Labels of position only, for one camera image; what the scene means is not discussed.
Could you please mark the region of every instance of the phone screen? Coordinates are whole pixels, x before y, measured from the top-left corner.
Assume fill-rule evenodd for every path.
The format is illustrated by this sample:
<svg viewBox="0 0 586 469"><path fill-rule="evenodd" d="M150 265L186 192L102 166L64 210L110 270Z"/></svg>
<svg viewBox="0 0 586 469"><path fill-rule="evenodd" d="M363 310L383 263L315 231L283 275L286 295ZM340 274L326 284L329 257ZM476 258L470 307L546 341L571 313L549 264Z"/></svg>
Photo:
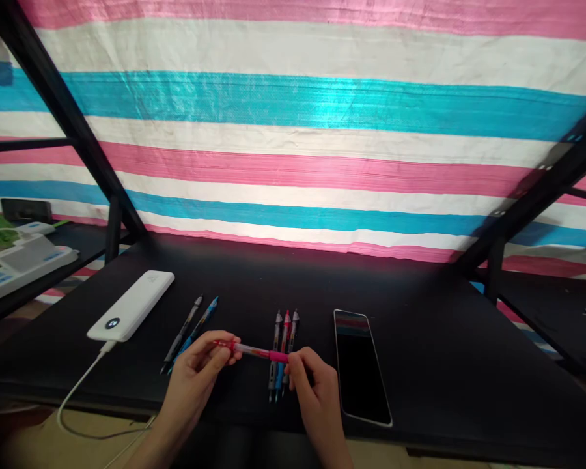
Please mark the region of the phone screen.
<svg viewBox="0 0 586 469"><path fill-rule="evenodd" d="M336 309L334 325L343 412L372 423L392 426L367 316Z"/></svg>

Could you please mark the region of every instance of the left hand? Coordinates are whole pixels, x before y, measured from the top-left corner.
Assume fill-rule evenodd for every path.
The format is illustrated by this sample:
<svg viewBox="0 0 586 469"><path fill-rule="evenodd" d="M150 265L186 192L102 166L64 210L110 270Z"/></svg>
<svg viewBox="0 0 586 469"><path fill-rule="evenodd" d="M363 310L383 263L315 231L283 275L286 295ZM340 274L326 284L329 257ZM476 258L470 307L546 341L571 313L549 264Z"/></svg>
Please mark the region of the left hand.
<svg viewBox="0 0 586 469"><path fill-rule="evenodd" d="M241 341L231 332L205 332L174 364L163 407L154 425L155 429L164 429L168 437L185 440L189 436L202 415L217 375L224 366L233 365L242 356L241 352L231 355L229 348L214 345L216 340Z"/></svg>

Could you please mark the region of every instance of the ballpoint pen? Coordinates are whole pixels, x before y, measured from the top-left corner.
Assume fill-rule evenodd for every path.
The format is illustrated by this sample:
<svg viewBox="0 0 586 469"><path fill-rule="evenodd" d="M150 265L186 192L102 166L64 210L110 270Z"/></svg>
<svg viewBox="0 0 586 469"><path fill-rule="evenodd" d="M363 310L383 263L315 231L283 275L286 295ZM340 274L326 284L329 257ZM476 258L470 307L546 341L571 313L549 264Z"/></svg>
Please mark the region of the ballpoint pen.
<svg viewBox="0 0 586 469"><path fill-rule="evenodd" d="M288 363L288 356L286 354L276 352L275 350L264 350L263 348L250 347L249 345L239 344L237 342L228 341L213 341L213 344L219 345L220 347L227 347L232 353L241 352L245 354L254 355L260 358L266 358L273 362Z"/></svg>
<svg viewBox="0 0 586 469"><path fill-rule="evenodd" d="M178 351L178 354L176 355L176 358L174 358L174 363L176 363L176 360L178 359L178 357L187 349L191 346L191 344L193 343L194 340L196 340L197 336L200 334L200 329L202 328L202 326L204 325L204 323L206 321L208 321L208 319L210 318L210 315L213 313L213 310L217 307L217 299L219 297L216 296L215 299L212 301L212 303L210 305L208 305L208 307L206 308L206 311L204 312L204 314L202 315L202 318L200 319L200 322L197 323L197 325L195 326L195 329L193 329L193 332L191 332L191 335L187 338L187 340L184 341L184 344L182 344L182 347L180 348L180 350ZM169 369L169 371L167 372L167 374L171 373L171 370L173 369L174 365L171 366L171 368Z"/></svg>
<svg viewBox="0 0 586 469"><path fill-rule="evenodd" d="M285 353L286 350L286 339L288 338L288 325L291 323L291 318L288 315L288 310L285 316L285 325L282 329L282 345L280 346L280 353ZM275 378L275 401L278 401L278 391L282 388L282 377L285 374L285 366L282 363L278 363L278 372Z"/></svg>
<svg viewBox="0 0 586 469"><path fill-rule="evenodd" d="M273 348L275 352L278 351L278 339L280 337L280 323L282 322L282 316L280 311L275 316L275 328L273 329ZM275 372L277 369L276 362L272 361L269 364L269 402L272 401L272 391L275 389Z"/></svg>
<svg viewBox="0 0 586 469"><path fill-rule="evenodd" d="M298 331L298 321L300 320L300 316L298 315L298 310L296 309L293 311L293 324L291 324L291 333L289 334L288 340L288 348L286 350L287 354L290 354L293 351L293 340L295 339L295 334ZM285 389L286 385L288 384L288 375L284 375L282 378L282 397L285 396Z"/></svg>
<svg viewBox="0 0 586 469"><path fill-rule="evenodd" d="M182 325L182 329L180 329L180 332L178 332L178 335L176 336L176 338L172 342L171 347L169 347L169 352L167 352L167 355L166 355L165 359L163 360L163 367L161 368L161 375L167 372L169 366L171 365L171 362L174 360L174 358L178 354L178 349L180 348L180 344L182 344L182 339L183 339L184 335L186 334L187 329L189 328L189 323L191 322L191 319L193 319L195 312L198 310L198 308L200 308L200 305L202 304L203 298L204 298L204 293L202 293L200 296L198 296L197 300L193 303L193 307L191 308L191 312L189 313L189 317Z"/></svg>

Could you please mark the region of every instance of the pink pen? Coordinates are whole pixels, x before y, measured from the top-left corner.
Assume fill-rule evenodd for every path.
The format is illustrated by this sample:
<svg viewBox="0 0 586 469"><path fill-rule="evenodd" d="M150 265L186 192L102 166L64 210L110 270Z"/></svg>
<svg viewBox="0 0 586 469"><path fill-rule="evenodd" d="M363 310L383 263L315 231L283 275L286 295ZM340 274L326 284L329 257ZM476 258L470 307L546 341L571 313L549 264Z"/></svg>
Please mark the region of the pink pen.
<svg viewBox="0 0 586 469"><path fill-rule="evenodd" d="M288 363L288 355L276 352L275 350L263 350L262 348L250 347L249 345L238 344L236 342L228 341L214 341L213 344L220 347L228 347L233 352L241 352L261 358L266 358L273 362Z"/></svg>

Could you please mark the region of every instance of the black metal frame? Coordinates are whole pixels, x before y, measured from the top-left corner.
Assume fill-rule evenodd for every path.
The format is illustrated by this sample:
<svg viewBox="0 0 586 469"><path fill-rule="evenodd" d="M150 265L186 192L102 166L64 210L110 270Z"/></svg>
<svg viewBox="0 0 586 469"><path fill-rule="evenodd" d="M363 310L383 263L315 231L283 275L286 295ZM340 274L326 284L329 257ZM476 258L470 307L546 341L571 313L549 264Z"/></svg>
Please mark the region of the black metal frame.
<svg viewBox="0 0 586 469"><path fill-rule="evenodd" d="M485 294L495 304L503 262L503 246L563 194L586 199L586 191L574 187L586 175L586 132L542 178L506 213L484 230L479 239L456 261L467 277L488 259Z"/></svg>
<svg viewBox="0 0 586 469"><path fill-rule="evenodd" d="M73 146L111 203L108 230L109 235L112 235L109 236L110 239L119 243L119 229L116 232L115 228L120 226L120 221L124 222L133 239L146 236L147 230L126 190L89 128L85 116L76 104L61 74L16 0L0 0L0 37L15 56L66 136L59 139L0 142L0 151Z"/></svg>

